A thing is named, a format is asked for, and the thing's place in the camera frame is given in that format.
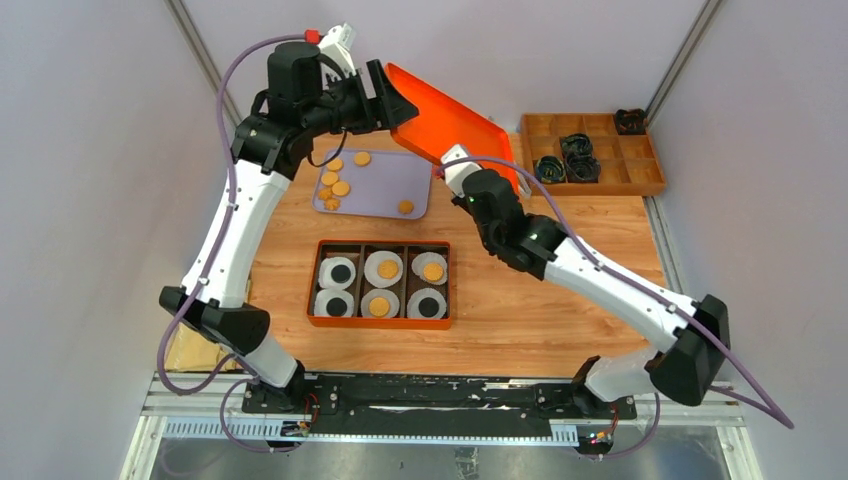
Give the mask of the orange box lid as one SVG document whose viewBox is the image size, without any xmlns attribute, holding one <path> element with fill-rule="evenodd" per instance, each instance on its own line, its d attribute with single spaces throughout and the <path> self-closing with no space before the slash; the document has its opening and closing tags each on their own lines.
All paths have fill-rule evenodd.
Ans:
<svg viewBox="0 0 848 480">
<path fill-rule="evenodd" d="M 444 160 L 456 160 L 454 147 L 459 145 L 481 167 L 505 178 L 514 193 L 520 192 L 517 173 L 491 161 L 514 161 L 504 129 L 396 64 L 387 64 L 384 72 L 391 86 L 418 111 L 413 118 L 390 129 L 398 145 L 430 161 L 435 169 Z"/>
</svg>

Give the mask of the round yellow biscuit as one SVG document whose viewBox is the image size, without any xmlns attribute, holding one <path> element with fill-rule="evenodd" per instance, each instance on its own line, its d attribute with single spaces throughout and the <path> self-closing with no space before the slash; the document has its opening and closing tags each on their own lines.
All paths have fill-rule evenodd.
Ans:
<svg viewBox="0 0 848 480">
<path fill-rule="evenodd" d="M 391 302 L 385 297 L 374 297 L 368 303 L 368 311 L 372 317 L 384 318 L 392 309 Z"/>
<path fill-rule="evenodd" d="M 351 191 L 351 186 L 346 181 L 338 181 L 331 186 L 331 191 L 334 196 L 345 197 Z"/>
<path fill-rule="evenodd" d="M 367 166 L 371 162 L 371 155 L 366 151 L 359 151 L 353 156 L 354 164 L 360 167 Z"/>
<path fill-rule="evenodd" d="M 321 183 L 326 187 L 332 187 L 339 181 L 339 175 L 334 171 L 327 171 L 321 176 Z"/>
<path fill-rule="evenodd" d="M 335 158 L 325 166 L 325 171 L 326 172 L 338 173 L 344 168 L 344 166 L 345 166 L 345 163 L 342 159 Z"/>
</svg>

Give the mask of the lavender cookie tray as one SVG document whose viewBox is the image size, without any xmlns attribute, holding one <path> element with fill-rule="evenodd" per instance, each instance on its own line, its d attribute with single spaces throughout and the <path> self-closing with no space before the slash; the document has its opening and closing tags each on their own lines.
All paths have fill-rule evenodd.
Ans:
<svg viewBox="0 0 848 480">
<path fill-rule="evenodd" d="M 370 153 L 371 162 L 367 166 L 354 164 L 353 156 L 359 151 Z M 321 183 L 321 176 L 326 172 L 325 166 L 322 167 L 311 198 L 314 210 L 327 214 L 402 220 L 418 220 L 427 212 L 433 179 L 429 161 L 411 153 L 357 148 L 343 149 L 338 157 L 328 153 L 327 157 L 344 161 L 344 168 L 337 174 L 339 181 L 350 184 L 351 191 L 345 197 L 333 195 L 332 198 L 338 198 L 341 205 L 337 211 L 326 211 L 324 201 L 317 198 L 321 189 L 331 188 Z M 404 200 L 415 204 L 415 210 L 409 215 L 402 215 L 397 210 L 398 204 Z"/>
</svg>

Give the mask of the round yellow biscuit cup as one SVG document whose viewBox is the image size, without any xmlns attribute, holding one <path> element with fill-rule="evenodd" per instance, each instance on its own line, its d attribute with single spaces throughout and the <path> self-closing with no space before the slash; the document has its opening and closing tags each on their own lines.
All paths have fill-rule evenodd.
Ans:
<svg viewBox="0 0 848 480">
<path fill-rule="evenodd" d="M 440 284 L 444 278 L 445 269 L 438 263 L 428 263 L 422 268 L 423 278 L 433 284 Z"/>
</svg>

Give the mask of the round yellow biscuit boxed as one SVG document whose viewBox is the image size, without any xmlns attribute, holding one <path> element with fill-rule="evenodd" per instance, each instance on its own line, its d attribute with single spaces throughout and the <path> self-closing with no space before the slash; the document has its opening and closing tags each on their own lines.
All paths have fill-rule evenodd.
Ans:
<svg viewBox="0 0 848 480">
<path fill-rule="evenodd" d="M 377 274 L 380 278 L 391 280 L 400 273 L 400 267 L 394 260 L 383 260 L 377 266 Z"/>
</svg>

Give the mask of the black sandwich cookie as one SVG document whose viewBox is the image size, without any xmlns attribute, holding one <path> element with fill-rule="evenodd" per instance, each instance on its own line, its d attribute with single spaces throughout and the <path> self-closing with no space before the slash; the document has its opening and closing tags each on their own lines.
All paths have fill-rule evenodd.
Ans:
<svg viewBox="0 0 848 480">
<path fill-rule="evenodd" d="M 418 303 L 418 311 L 422 318 L 439 318 L 441 304 L 434 297 L 424 297 Z"/>
<path fill-rule="evenodd" d="M 343 288 L 346 288 L 352 282 L 353 277 L 353 270 L 347 264 L 335 264 L 330 270 L 330 279 Z"/>
<path fill-rule="evenodd" d="M 325 304 L 325 311 L 331 317 L 346 317 L 348 315 L 349 303 L 341 297 L 333 297 Z"/>
</svg>

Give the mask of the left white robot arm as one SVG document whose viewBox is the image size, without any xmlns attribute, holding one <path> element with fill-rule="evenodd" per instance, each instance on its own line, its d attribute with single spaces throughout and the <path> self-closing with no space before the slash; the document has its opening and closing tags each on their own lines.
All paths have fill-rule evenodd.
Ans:
<svg viewBox="0 0 848 480">
<path fill-rule="evenodd" d="M 247 301 L 270 217 L 300 165 L 311 160 L 316 138 L 393 130 L 419 113 L 379 61 L 358 71 L 354 37 L 341 24 L 267 41 L 267 85 L 237 127 L 222 132 L 226 180 L 198 258 L 159 298 L 174 325 L 220 346 L 268 385 L 268 400 L 283 413 L 305 403 L 304 368 L 272 335 L 268 312 Z"/>
</svg>

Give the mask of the rolled dark fabric left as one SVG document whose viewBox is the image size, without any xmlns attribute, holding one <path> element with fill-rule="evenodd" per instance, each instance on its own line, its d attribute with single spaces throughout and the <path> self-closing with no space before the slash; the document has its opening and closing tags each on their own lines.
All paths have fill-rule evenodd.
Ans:
<svg viewBox="0 0 848 480">
<path fill-rule="evenodd" d="M 535 163 L 534 173 L 543 184 L 560 184 L 567 177 L 563 160 L 554 155 L 540 157 Z"/>
</svg>

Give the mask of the rolled dark fabric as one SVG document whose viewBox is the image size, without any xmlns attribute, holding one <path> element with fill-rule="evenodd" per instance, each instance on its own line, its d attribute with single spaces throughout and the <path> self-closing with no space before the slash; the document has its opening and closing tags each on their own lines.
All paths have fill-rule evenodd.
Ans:
<svg viewBox="0 0 848 480">
<path fill-rule="evenodd" d="M 593 144 L 588 135 L 574 133 L 559 138 L 559 144 L 564 157 L 592 156 Z"/>
<path fill-rule="evenodd" d="M 573 155 L 566 158 L 565 170 L 569 183 L 597 183 L 601 165 L 592 155 Z"/>
<path fill-rule="evenodd" d="M 560 184 L 567 177 L 563 160 L 554 155 L 540 157 L 535 163 L 534 173 L 543 184 Z"/>
</svg>

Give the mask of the rolled dark fabric right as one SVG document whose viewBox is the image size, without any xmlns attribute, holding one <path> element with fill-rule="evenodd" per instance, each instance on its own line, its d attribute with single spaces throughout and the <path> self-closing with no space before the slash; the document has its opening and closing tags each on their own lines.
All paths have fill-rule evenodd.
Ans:
<svg viewBox="0 0 848 480">
<path fill-rule="evenodd" d="M 573 155 L 566 158 L 565 170 L 569 183 L 597 183 L 601 165 L 592 155 Z"/>
</svg>

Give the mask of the rolled dark fabric top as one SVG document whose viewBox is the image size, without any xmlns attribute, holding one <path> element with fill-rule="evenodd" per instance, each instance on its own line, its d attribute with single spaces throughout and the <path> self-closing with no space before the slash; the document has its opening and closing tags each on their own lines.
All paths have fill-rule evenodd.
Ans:
<svg viewBox="0 0 848 480">
<path fill-rule="evenodd" d="M 559 138 L 559 144 L 564 157 L 592 156 L 593 144 L 588 135 L 574 133 Z"/>
</svg>

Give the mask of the white paper cup back-middle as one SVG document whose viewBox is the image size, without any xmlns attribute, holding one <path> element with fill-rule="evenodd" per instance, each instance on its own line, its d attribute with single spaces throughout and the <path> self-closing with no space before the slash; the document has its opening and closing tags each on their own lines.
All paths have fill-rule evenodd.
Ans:
<svg viewBox="0 0 848 480">
<path fill-rule="evenodd" d="M 382 279 L 377 274 L 377 266 L 383 260 L 394 260 L 398 263 L 400 267 L 400 273 L 391 280 Z M 364 277 L 365 279 L 376 288 L 389 288 L 395 284 L 397 284 L 402 278 L 403 274 L 403 261 L 401 257 L 394 252 L 388 250 L 379 250 L 371 253 L 365 260 L 364 264 Z"/>
</svg>

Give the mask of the white paper cup front-middle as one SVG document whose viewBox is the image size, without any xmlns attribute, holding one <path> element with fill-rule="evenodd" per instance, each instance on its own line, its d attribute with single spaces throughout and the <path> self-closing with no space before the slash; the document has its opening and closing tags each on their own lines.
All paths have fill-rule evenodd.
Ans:
<svg viewBox="0 0 848 480">
<path fill-rule="evenodd" d="M 369 292 L 367 292 L 361 299 L 360 309 L 361 309 L 361 315 L 363 317 L 365 317 L 365 318 L 375 318 L 375 317 L 372 317 L 371 314 L 368 311 L 368 303 L 374 297 L 385 297 L 392 304 L 392 309 L 391 309 L 390 313 L 386 317 L 378 318 L 378 319 L 395 318 L 399 314 L 399 312 L 400 312 L 400 300 L 394 292 L 387 290 L 387 289 L 372 289 Z"/>
</svg>

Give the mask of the wooden compartment organizer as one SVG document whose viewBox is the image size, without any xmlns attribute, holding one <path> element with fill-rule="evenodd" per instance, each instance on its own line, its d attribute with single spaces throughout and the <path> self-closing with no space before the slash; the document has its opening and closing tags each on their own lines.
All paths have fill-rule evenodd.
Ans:
<svg viewBox="0 0 848 480">
<path fill-rule="evenodd" d="M 648 133 L 623 135 L 612 113 L 525 113 L 521 159 L 552 195 L 649 197 L 667 180 Z"/>
</svg>

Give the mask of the black object in corner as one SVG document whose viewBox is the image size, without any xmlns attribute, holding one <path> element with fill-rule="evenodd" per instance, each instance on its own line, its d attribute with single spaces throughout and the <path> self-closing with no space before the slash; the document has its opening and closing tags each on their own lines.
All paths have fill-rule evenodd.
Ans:
<svg viewBox="0 0 848 480">
<path fill-rule="evenodd" d="M 647 133 L 647 113 L 643 109 L 618 109 L 613 114 L 613 120 L 618 135 L 634 136 Z"/>
</svg>

